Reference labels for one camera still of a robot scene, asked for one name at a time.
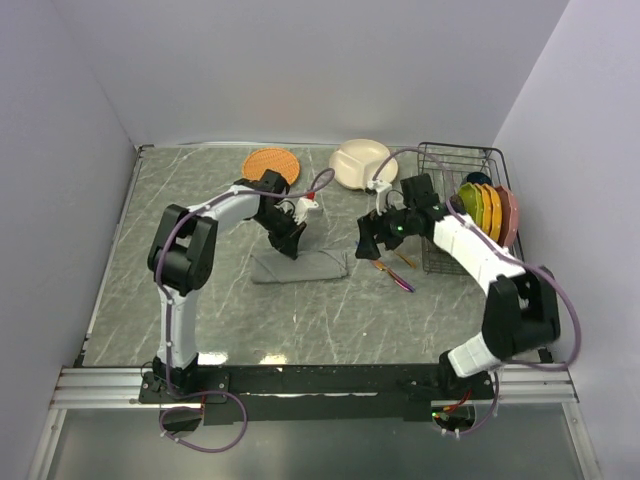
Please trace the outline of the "grey cloth napkin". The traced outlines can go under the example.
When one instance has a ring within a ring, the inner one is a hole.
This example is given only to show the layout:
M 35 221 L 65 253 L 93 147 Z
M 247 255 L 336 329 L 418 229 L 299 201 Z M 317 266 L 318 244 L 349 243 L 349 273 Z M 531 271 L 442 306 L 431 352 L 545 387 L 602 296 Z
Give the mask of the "grey cloth napkin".
M 349 275 L 346 252 L 335 249 L 302 251 L 293 260 L 277 252 L 251 256 L 254 284 L 287 284 L 335 280 Z

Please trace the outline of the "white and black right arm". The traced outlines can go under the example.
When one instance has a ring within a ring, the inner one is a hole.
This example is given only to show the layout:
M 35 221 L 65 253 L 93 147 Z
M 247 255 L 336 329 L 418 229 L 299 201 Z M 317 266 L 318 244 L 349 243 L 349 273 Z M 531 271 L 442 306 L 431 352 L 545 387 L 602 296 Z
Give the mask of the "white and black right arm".
M 429 175 L 402 180 L 403 205 L 388 204 L 390 183 L 378 179 L 366 190 L 376 207 L 357 221 L 355 255 L 376 261 L 382 249 L 393 250 L 410 236 L 429 240 L 451 256 L 485 294 L 479 333 L 442 353 L 435 384 L 452 399 L 460 398 L 472 377 L 507 360 L 541 348 L 561 333 L 558 298 L 553 278 L 541 267 L 527 267 L 501 248 L 474 223 L 470 215 L 442 202 Z

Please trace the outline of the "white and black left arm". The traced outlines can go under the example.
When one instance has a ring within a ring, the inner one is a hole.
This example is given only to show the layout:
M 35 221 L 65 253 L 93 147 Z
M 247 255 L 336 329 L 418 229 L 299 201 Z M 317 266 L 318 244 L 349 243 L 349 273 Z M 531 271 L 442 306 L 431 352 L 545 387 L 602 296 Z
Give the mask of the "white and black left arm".
M 147 266 L 161 299 L 162 317 L 152 369 L 173 400 L 188 401 L 198 390 L 196 310 L 200 290 L 213 270 L 218 235 L 253 220 L 266 230 L 276 252 L 294 260 L 314 197 L 313 190 L 291 193 L 286 179 L 268 170 L 259 180 L 240 179 L 201 204 L 166 207 Z

